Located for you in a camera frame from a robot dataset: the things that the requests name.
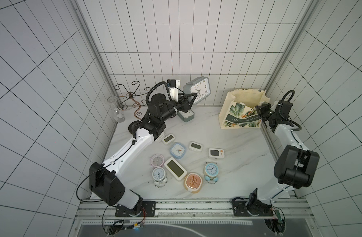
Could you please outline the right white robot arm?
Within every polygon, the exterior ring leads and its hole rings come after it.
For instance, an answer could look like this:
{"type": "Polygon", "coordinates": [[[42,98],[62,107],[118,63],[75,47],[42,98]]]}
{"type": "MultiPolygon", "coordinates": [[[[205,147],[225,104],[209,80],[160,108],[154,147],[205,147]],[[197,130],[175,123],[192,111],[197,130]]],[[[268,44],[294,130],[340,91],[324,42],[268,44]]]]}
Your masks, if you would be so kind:
{"type": "Polygon", "coordinates": [[[274,178],[263,187],[256,188],[248,198],[232,199],[234,216],[271,216],[277,199],[289,191],[312,184],[320,157],[309,150],[296,134],[302,128],[288,118],[291,108],[292,103],[285,100],[255,107],[261,120],[269,123],[284,150],[274,166],[274,178]]]}

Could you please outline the floral canvas tote bag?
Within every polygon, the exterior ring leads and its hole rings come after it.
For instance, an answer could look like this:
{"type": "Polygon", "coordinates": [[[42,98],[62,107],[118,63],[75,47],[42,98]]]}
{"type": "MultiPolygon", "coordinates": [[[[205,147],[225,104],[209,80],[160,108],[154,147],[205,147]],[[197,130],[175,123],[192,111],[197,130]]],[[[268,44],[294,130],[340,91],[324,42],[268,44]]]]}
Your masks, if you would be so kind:
{"type": "Polygon", "coordinates": [[[218,116],[221,129],[261,128],[261,118],[255,106],[270,102],[265,90],[236,89],[227,93],[218,116]]]}

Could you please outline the large grey-green alarm clock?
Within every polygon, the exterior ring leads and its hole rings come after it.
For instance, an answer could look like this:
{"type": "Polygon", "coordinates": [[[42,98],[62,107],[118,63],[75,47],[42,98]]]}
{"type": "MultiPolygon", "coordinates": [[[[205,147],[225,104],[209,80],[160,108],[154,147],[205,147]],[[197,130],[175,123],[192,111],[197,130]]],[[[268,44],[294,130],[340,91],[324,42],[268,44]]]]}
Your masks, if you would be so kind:
{"type": "Polygon", "coordinates": [[[194,100],[194,105],[200,103],[211,94],[210,81],[208,77],[201,76],[188,82],[183,86],[183,91],[186,94],[196,93],[197,97],[194,100]]]}

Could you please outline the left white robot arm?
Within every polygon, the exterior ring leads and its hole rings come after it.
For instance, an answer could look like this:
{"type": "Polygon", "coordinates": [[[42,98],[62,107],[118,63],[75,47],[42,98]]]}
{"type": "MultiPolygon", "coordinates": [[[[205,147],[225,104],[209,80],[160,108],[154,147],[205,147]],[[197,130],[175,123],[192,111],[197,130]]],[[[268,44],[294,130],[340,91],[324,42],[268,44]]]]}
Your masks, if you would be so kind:
{"type": "Polygon", "coordinates": [[[196,93],[180,94],[178,100],[169,95],[155,94],[146,97],[147,111],[141,120],[129,126],[132,138],[113,156],[103,163],[93,163],[90,167],[90,190],[109,206],[121,205],[139,214],[142,198],[122,183],[128,166],[165,130],[165,121],[176,116],[178,111],[188,112],[197,98],[196,93]]]}

